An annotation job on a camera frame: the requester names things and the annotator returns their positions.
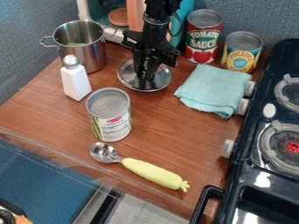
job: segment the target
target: yellow spoon handle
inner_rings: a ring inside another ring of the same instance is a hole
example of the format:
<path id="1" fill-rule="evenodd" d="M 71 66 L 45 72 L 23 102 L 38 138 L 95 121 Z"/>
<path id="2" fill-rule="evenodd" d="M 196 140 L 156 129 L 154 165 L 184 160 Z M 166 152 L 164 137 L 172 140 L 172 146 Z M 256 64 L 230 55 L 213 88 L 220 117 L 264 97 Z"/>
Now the yellow spoon handle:
<path id="1" fill-rule="evenodd" d="M 160 186 L 164 186 L 171 190 L 182 189 L 185 193 L 190 185 L 187 181 L 178 176 L 176 173 L 167 171 L 156 165 L 146 163 L 131 157 L 126 157 L 122 160 L 122 164 L 135 174 L 148 179 Z"/>

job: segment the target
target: can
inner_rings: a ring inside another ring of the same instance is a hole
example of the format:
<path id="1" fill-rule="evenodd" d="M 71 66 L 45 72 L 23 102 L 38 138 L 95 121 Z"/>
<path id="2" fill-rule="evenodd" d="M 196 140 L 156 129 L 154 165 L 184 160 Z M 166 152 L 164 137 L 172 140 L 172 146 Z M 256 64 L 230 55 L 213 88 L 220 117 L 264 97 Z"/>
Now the can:
<path id="1" fill-rule="evenodd" d="M 226 37 L 221 66 L 250 74 L 258 63 L 263 42 L 249 31 L 237 31 Z"/>
<path id="2" fill-rule="evenodd" d="M 194 63 L 210 63 L 217 56 L 222 17 L 214 10 L 195 10 L 187 21 L 184 56 Z"/>
<path id="3" fill-rule="evenodd" d="M 89 95 L 86 108 L 94 136 L 104 142 L 116 142 L 132 129 L 130 99 L 119 88 L 105 87 Z"/>

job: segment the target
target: can of tomatoes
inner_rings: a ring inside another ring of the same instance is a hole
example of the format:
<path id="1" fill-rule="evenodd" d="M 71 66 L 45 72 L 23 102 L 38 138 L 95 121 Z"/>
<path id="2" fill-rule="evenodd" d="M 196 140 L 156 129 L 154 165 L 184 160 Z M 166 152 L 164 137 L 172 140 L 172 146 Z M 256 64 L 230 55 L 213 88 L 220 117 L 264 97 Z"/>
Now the can of tomatoes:
<path id="1" fill-rule="evenodd" d="M 195 10 L 187 21 L 184 56 L 193 63 L 210 63 L 217 56 L 222 17 L 214 10 Z"/>
<path id="2" fill-rule="evenodd" d="M 249 31 L 237 31 L 226 37 L 221 66 L 235 72 L 250 74 L 261 54 L 262 40 Z"/>

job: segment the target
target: tomato sauce label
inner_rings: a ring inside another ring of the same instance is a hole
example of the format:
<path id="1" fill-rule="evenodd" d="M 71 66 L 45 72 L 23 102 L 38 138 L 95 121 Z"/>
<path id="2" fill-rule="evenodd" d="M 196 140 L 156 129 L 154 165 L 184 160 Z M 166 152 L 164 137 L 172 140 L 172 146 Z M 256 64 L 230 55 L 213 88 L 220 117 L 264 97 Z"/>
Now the tomato sauce label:
<path id="1" fill-rule="evenodd" d="M 209 63 L 217 54 L 220 31 L 193 30 L 187 33 L 185 56 L 195 63 Z"/>

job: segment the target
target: spoon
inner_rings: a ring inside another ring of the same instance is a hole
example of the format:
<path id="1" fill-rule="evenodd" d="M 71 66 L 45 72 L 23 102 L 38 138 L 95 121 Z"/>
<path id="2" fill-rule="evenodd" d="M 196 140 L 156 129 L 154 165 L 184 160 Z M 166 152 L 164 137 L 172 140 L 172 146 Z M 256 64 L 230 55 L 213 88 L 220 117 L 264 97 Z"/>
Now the spoon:
<path id="1" fill-rule="evenodd" d="M 188 182 L 177 174 L 131 157 L 122 158 L 114 147 L 106 143 L 94 143 L 90 148 L 90 155 L 103 164 L 122 163 L 135 174 L 171 190 L 182 189 L 186 193 L 190 188 Z"/>

